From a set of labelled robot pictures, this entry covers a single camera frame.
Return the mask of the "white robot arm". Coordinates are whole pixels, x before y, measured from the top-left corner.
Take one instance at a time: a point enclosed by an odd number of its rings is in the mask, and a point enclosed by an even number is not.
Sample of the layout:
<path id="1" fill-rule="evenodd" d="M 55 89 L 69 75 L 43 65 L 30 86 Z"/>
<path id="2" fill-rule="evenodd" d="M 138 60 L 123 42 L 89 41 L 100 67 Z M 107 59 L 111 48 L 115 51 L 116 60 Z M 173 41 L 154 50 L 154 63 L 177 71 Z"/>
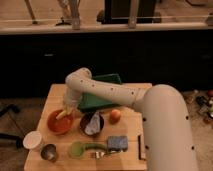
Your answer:
<path id="1" fill-rule="evenodd" d="M 159 84 L 148 89 L 96 81 L 87 68 L 65 78 L 67 105 L 86 92 L 127 106 L 142 115 L 147 171 L 199 171 L 189 112 L 175 88 Z"/>

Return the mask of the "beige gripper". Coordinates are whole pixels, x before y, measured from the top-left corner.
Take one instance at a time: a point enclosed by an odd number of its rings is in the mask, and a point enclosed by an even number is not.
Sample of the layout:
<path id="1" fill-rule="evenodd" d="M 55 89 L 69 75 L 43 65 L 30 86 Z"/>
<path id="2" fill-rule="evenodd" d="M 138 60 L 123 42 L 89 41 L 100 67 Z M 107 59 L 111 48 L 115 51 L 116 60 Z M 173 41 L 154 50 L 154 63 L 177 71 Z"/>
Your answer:
<path id="1" fill-rule="evenodd" d="M 82 93 L 76 90 L 67 88 L 63 97 L 66 107 L 64 110 L 67 115 L 73 115 L 75 113 L 75 107 L 77 107 L 81 101 Z"/>

